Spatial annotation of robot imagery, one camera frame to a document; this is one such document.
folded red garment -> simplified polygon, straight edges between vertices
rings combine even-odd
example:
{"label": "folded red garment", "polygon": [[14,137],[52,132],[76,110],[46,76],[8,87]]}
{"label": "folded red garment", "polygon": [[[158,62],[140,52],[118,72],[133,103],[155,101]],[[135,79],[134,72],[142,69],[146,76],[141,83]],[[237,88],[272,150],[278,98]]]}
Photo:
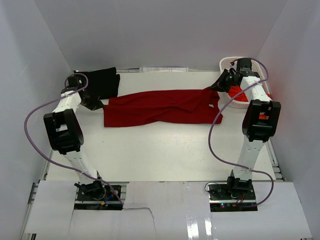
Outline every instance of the folded red garment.
{"label": "folded red garment", "polygon": [[158,121],[211,124],[219,112],[218,100],[218,93],[209,88],[145,91],[113,97],[103,108],[104,126],[131,127]]}

gray wall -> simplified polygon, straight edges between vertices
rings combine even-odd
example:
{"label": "gray wall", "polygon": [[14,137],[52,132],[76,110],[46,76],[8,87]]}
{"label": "gray wall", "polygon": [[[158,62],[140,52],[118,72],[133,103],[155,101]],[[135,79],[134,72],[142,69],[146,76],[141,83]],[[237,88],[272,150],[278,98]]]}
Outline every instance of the gray wall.
{"label": "gray wall", "polygon": [[319,57],[319,1],[289,0],[258,58],[270,71],[272,98],[282,104],[272,138],[275,154],[294,183],[315,240],[320,240]]}
{"label": "gray wall", "polygon": [[34,0],[73,70],[255,57],[287,0]]}
{"label": "gray wall", "polygon": [[[0,0],[0,239],[20,237],[30,190],[44,160],[24,133],[24,119],[40,104],[57,98],[71,73],[33,0]],[[35,142],[49,154],[43,114],[31,119]]]}

white plastic basket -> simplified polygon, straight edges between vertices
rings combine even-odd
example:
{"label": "white plastic basket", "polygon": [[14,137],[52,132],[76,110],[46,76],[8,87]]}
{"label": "white plastic basket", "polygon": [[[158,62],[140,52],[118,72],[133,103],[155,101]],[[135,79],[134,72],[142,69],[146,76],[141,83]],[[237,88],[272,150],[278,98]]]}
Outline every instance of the white plastic basket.
{"label": "white plastic basket", "polygon": [[[219,63],[220,73],[222,74],[224,69],[229,70],[232,67],[231,62],[233,62],[236,59],[240,59],[240,58],[245,58],[245,56],[230,56],[230,57],[225,57],[225,58],[221,59],[221,61]],[[233,67],[234,67],[234,69],[236,69],[237,62],[235,62]],[[261,79],[265,79],[265,75],[260,68],[260,64],[257,63],[256,61],[253,61],[253,60],[252,60],[252,70],[254,72],[257,72],[260,75]],[[263,89],[265,90],[265,92],[267,94],[270,94],[269,89],[268,89],[268,85],[266,84],[266,82],[263,82],[262,86],[263,86]],[[231,97],[229,96],[228,93],[225,93],[225,95],[228,100],[231,99]],[[232,108],[236,108],[236,109],[247,109],[249,106],[249,102],[233,100],[232,102],[230,102],[229,106]]]}

white floor panel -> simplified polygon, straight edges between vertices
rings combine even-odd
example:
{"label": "white floor panel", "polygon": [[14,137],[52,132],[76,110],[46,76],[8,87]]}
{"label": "white floor panel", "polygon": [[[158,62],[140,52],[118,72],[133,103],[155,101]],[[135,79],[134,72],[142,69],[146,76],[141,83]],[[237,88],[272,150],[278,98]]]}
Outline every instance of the white floor panel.
{"label": "white floor panel", "polygon": [[[174,89],[203,89],[219,77],[218,72],[122,73],[119,96]],[[220,98],[220,108],[225,103]],[[212,134],[212,145],[223,159],[237,162],[242,144],[245,109],[227,107],[223,120]],[[84,134],[83,148],[102,178],[110,182],[129,181],[218,181],[226,180],[232,166],[216,160],[208,147],[209,124],[155,122],[134,127],[104,127],[103,111],[79,107],[77,119]],[[68,165],[59,153],[53,160]],[[256,170],[275,178],[264,146]],[[253,180],[268,180],[253,174]],[[47,180],[78,180],[77,175],[51,164]]]}

blue wire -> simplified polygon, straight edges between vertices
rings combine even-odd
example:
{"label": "blue wire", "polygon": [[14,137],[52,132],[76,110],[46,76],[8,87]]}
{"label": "blue wire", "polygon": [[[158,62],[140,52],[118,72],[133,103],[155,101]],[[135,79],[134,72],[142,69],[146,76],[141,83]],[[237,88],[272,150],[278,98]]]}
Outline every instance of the blue wire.
{"label": "blue wire", "polygon": [[113,196],[111,195],[110,197],[108,197],[104,202],[106,203],[107,201],[109,201]]}

